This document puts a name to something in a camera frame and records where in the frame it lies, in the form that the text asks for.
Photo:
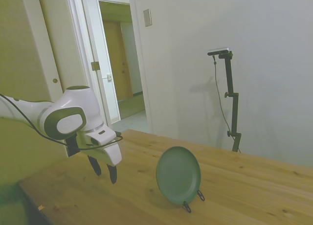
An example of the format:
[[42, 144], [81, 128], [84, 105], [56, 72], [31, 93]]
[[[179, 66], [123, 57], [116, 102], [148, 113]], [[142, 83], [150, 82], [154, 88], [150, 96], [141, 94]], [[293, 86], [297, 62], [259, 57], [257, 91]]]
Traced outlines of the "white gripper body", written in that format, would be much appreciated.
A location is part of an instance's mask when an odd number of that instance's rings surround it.
[[85, 148], [87, 148], [84, 153], [110, 166], [116, 166], [122, 160], [116, 137], [112, 129], [84, 131]]

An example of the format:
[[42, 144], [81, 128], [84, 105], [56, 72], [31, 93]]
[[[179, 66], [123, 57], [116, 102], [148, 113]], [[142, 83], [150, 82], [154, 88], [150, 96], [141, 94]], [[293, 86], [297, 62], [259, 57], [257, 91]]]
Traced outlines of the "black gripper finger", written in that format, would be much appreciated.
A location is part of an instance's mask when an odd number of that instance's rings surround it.
[[90, 162], [94, 172], [96, 173], [96, 175], [100, 176], [102, 174], [102, 171], [101, 171], [101, 167], [100, 167], [97, 159], [95, 159], [91, 156], [88, 156], [88, 159], [89, 159], [89, 162]]
[[107, 164], [107, 168], [110, 174], [111, 183], [115, 184], [117, 182], [117, 167]]

